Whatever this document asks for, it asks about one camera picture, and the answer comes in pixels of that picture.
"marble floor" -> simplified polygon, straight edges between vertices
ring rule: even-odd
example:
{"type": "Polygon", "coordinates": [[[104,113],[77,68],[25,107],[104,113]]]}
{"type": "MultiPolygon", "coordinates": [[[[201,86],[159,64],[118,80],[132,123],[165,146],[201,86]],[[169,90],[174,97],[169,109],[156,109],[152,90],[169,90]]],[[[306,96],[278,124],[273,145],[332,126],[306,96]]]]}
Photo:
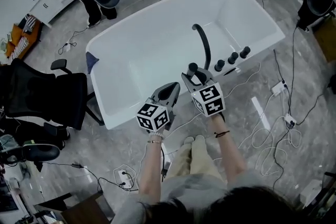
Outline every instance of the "marble floor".
{"type": "MultiPolygon", "coordinates": [[[[41,42],[31,51],[25,59],[33,68],[52,73],[50,64],[60,58],[68,60],[68,68],[73,72],[87,73],[85,49],[88,41],[98,33],[107,29],[123,18],[141,10],[153,3],[161,0],[121,0],[117,7],[118,18],[115,20],[103,20],[99,25],[88,29],[84,33],[76,36],[74,41],[76,47],[70,51],[58,55],[58,49],[71,37],[73,31],[83,30],[86,27],[87,14],[84,6],[80,2],[70,5],[65,11],[57,16],[52,22],[52,29],[44,27],[41,42]]],[[[297,21],[297,11],[300,7],[298,0],[263,0],[265,10],[277,22],[285,33],[286,38],[277,46],[277,57],[282,76],[291,87],[292,80],[292,35],[297,21]]],[[[312,33],[304,33],[300,30],[295,32],[295,81],[292,94],[292,115],[301,121],[313,106],[317,95],[319,95],[328,80],[334,73],[334,66],[328,64],[322,51],[312,33]]],[[[237,84],[243,83],[246,79],[259,68],[259,63],[240,74],[235,80],[222,85],[224,95],[237,84]]],[[[92,89],[90,76],[87,75],[89,92],[92,89]]],[[[259,114],[251,99],[256,97],[261,107],[264,108],[267,100],[271,96],[270,88],[280,80],[276,66],[274,53],[269,51],[268,56],[262,61],[260,72],[253,75],[247,84],[237,87],[225,99],[225,111],[227,124],[231,130],[235,142],[240,144],[244,138],[248,137],[258,121],[259,114]]],[[[285,110],[288,96],[285,97],[285,110]]],[[[287,163],[284,165],[285,171],[281,179],[276,184],[276,189],[294,200],[300,191],[312,180],[322,179],[322,174],[326,170],[334,168],[336,158],[336,103],[335,96],[330,90],[319,99],[316,108],[310,113],[305,122],[297,127],[302,133],[300,146],[298,148],[285,141],[279,147],[288,154],[287,163]]],[[[283,115],[281,97],[271,98],[267,111],[266,119],[270,126],[273,126],[276,119],[283,115]]],[[[93,101],[91,106],[97,108],[93,101]]],[[[183,123],[188,122],[196,114],[197,110],[193,104],[188,104],[176,112],[176,120],[172,130],[183,123]]],[[[43,120],[29,118],[30,121],[42,124],[43,120]]],[[[278,141],[285,133],[285,126],[277,122],[273,131],[275,141],[278,141]]],[[[147,134],[138,128],[135,120],[120,125],[113,130],[107,130],[104,126],[99,126],[92,118],[86,115],[82,130],[70,130],[71,139],[67,141],[65,149],[61,155],[54,160],[59,164],[81,163],[99,177],[105,177],[114,181],[113,170],[122,164],[127,164],[136,171],[139,169],[139,161],[143,156],[144,147],[147,141],[147,134]]],[[[213,136],[213,131],[207,119],[198,116],[190,124],[180,128],[166,142],[169,157],[174,157],[174,151],[178,149],[180,142],[188,135],[203,134],[206,137],[208,151],[213,159],[219,158],[219,146],[213,136]]],[[[258,132],[254,137],[254,145],[259,146],[267,132],[258,132]]],[[[299,133],[293,132],[292,143],[299,143],[299,133]]],[[[255,168],[258,156],[264,148],[270,147],[271,139],[260,148],[251,145],[251,139],[247,139],[240,147],[241,152],[247,159],[248,166],[255,168]]],[[[263,159],[267,151],[263,151],[260,159],[263,159]]],[[[278,154],[278,161],[283,163],[285,155],[278,154]]],[[[219,170],[225,174],[221,168],[220,160],[215,164],[219,170]]],[[[264,163],[265,183],[269,186],[280,176],[278,168],[272,166],[270,157],[264,163]]],[[[27,203],[31,206],[58,197],[67,192],[77,193],[78,195],[88,195],[97,189],[97,182],[84,169],[75,169],[68,166],[44,165],[41,173],[36,171],[33,165],[29,164],[32,178],[21,183],[22,191],[27,203]]],[[[118,187],[102,182],[104,195],[111,208],[118,211],[127,195],[131,195],[118,187]]]]}

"black mesh chair back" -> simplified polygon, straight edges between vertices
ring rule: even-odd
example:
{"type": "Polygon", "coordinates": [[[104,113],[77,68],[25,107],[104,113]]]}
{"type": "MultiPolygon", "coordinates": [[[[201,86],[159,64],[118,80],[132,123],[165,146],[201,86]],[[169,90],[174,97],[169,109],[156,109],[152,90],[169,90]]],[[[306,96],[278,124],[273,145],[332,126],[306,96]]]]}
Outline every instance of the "black mesh chair back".
{"type": "Polygon", "coordinates": [[[50,121],[56,76],[38,72],[19,59],[14,59],[10,68],[5,114],[10,118],[36,116],[50,121]]]}
{"type": "Polygon", "coordinates": [[[84,73],[56,77],[14,59],[10,75],[4,94],[4,111],[8,117],[36,116],[81,129],[88,98],[84,73]]]}

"white cabinet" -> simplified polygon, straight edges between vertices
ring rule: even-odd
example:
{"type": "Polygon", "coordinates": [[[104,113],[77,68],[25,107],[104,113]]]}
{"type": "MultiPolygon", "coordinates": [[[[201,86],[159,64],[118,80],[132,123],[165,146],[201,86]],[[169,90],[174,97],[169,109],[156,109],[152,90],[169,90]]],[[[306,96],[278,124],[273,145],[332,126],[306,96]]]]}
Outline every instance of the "white cabinet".
{"type": "Polygon", "coordinates": [[[29,12],[48,27],[50,21],[74,0],[38,0],[29,12]]]}

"blue cloth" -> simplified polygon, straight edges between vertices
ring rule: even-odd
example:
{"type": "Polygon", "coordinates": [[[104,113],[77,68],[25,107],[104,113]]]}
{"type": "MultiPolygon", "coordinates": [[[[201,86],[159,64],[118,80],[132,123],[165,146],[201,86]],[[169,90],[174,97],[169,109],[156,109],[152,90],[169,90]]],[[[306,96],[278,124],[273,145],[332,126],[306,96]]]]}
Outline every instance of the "blue cloth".
{"type": "Polygon", "coordinates": [[[88,51],[86,52],[86,65],[88,66],[88,73],[91,73],[92,67],[98,62],[99,59],[93,56],[88,51]]]}

